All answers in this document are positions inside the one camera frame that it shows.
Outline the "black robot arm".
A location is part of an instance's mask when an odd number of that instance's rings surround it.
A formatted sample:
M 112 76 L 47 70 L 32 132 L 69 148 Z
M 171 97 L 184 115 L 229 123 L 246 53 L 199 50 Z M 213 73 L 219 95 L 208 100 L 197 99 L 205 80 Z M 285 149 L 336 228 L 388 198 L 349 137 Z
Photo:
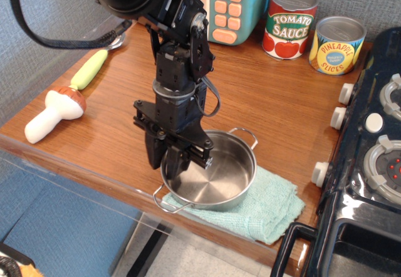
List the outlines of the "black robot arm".
M 211 165 L 213 142 L 201 127 L 207 78 L 214 55 L 207 40 L 201 0 L 98 0 L 116 17 L 136 21 L 150 33 L 156 64 L 154 102 L 137 100 L 134 122 L 145 131 L 148 161 L 168 179 L 191 163 Z

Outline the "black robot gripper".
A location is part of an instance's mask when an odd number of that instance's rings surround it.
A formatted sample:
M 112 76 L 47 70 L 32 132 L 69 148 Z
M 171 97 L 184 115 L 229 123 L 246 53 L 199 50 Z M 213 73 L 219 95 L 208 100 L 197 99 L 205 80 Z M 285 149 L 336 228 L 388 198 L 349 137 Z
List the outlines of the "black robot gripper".
M 186 171 L 191 161 L 209 168 L 214 144 L 201 127 L 207 86 L 198 84 L 186 91 L 169 91 L 154 85 L 154 90 L 154 103 L 137 100 L 133 104 L 137 111 L 134 124 L 145 131 L 151 168 L 160 167 L 166 151 L 168 180 Z

